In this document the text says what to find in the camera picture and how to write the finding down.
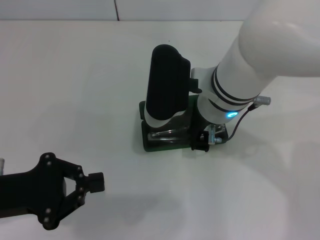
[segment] white wall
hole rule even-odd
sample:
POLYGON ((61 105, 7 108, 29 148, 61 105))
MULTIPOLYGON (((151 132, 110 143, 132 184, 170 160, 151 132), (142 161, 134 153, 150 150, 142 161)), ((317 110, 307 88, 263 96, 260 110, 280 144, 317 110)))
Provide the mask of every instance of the white wall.
POLYGON ((0 19, 117 20, 114 0, 0 0, 0 19))
MULTIPOLYGON (((258 0, 116 0, 120 20, 243 20, 258 0)), ((114 0, 0 0, 0 19, 117 20, 114 0)))
POLYGON ((120 20, 244 20, 258 0, 116 0, 120 20))

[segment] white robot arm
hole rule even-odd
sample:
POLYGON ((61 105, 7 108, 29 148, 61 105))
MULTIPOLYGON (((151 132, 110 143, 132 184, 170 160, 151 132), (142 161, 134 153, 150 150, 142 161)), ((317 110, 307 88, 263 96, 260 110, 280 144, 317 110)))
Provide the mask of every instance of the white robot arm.
MULTIPOLYGON (((197 116, 187 120, 190 124, 185 127, 191 136, 192 149, 195 142, 200 142, 194 138, 203 136, 207 126, 208 145, 230 140, 248 111, 271 103, 269 97, 260 94, 277 76, 320 77, 318 1, 262 0, 243 22, 218 66, 191 70, 191 79, 199 81, 200 89, 193 88, 200 93, 192 110, 197 116), (216 137, 243 109, 247 111, 232 135, 216 137)), ((176 126, 171 125, 173 119, 181 118, 181 125, 186 126, 183 116, 188 115, 188 109, 186 100, 181 99, 186 98, 186 91, 194 92, 186 89, 190 62, 170 47, 156 47, 152 54, 148 94, 141 117, 152 133, 150 140, 159 140, 160 136, 168 135, 168 131, 169 134, 175 132, 176 126)))
MULTIPOLYGON (((319 77, 317 4, 317 0, 262 1, 243 22, 217 67, 191 71, 203 91, 197 103, 201 115, 211 123, 224 124, 277 76, 319 77)), ((268 98, 260 100, 270 104, 268 98)))

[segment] silver metal part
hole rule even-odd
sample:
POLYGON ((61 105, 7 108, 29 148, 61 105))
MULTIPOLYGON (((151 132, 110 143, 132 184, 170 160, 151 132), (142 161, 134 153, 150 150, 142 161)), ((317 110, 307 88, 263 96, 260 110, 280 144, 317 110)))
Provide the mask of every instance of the silver metal part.
POLYGON ((208 140, 208 144, 209 145, 215 145, 222 143, 222 138, 221 137, 216 137, 216 133, 220 133, 224 131, 224 128, 221 130, 219 130, 218 132, 216 132, 216 125, 215 124, 210 124, 208 126, 208 132, 209 132, 209 140, 208 140))
POLYGON ((222 143, 222 138, 221 137, 215 137, 214 141, 215 141, 216 144, 220 144, 220 143, 222 143))
POLYGON ((257 96, 254 100, 253 100, 253 104, 256 106, 256 107, 259 107, 261 105, 270 105, 271 103, 271 97, 268 97, 268 96, 257 96))
POLYGON ((226 131, 225 126, 218 125, 218 129, 216 129, 215 134, 223 133, 224 131, 226 131))
POLYGON ((209 140, 208 140, 208 144, 209 145, 215 145, 216 141, 215 141, 215 137, 216 137, 216 125, 215 124, 210 124, 208 126, 208 132, 209 132, 209 140))
POLYGON ((0 176, 4 174, 4 168, 5 168, 5 160, 3 158, 0 158, 0 176))
POLYGON ((185 135, 187 134, 187 127, 178 129, 171 129, 167 131, 150 132, 148 133, 148 140, 151 142, 164 142, 164 143, 184 143, 186 141, 185 135))

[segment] green base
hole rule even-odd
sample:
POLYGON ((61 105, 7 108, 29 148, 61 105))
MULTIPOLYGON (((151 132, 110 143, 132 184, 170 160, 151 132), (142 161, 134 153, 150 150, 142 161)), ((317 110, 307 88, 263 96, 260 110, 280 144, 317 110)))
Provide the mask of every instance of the green base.
MULTIPOLYGON (((177 127, 189 127, 191 123, 191 117, 193 114, 194 105, 197 102, 199 95, 191 95, 188 99, 188 108, 186 109, 185 113, 182 116, 177 116, 173 118, 169 123, 167 123, 166 128, 175 129, 177 127)), ((165 151, 165 150, 174 150, 174 149, 186 149, 190 148, 190 143, 186 142, 183 143, 150 143, 148 141, 148 133, 152 132, 152 128, 149 127, 145 120, 145 104, 146 101, 142 101, 139 103, 139 111, 140 111, 140 118, 142 120, 141 128, 142 128, 142 139, 143 139, 143 148, 146 152, 157 152, 157 151, 165 151)))

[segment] black mount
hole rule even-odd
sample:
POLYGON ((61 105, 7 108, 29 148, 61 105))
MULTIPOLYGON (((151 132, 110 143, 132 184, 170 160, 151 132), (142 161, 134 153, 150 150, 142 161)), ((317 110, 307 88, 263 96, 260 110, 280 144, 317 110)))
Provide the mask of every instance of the black mount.
POLYGON ((32 170, 0 176, 0 218, 34 214, 46 230, 53 230, 85 204, 87 192, 104 190, 102 172, 85 176, 80 165, 58 159, 52 152, 44 153, 32 170), (76 183, 68 196, 65 178, 76 183))
MULTIPOLYGON (((190 61, 173 46, 164 44, 153 50, 146 101, 139 103, 143 147, 147 152, 181 148, 209 150, 209 132, 205 129, 211 122, 199 113, 199 95, 189 95, 189 92, 202 92, 198 79, 190 78, 190 73, 190 61), (145 109, 156 120, 171 120, 162 127, 152 128, 146 122, 145 109), (182 111, 184 114, 173 117, 182 111)), ((226 141, 226 126, 217 125, 216 129, 219 128, 216 137, 226 141)))

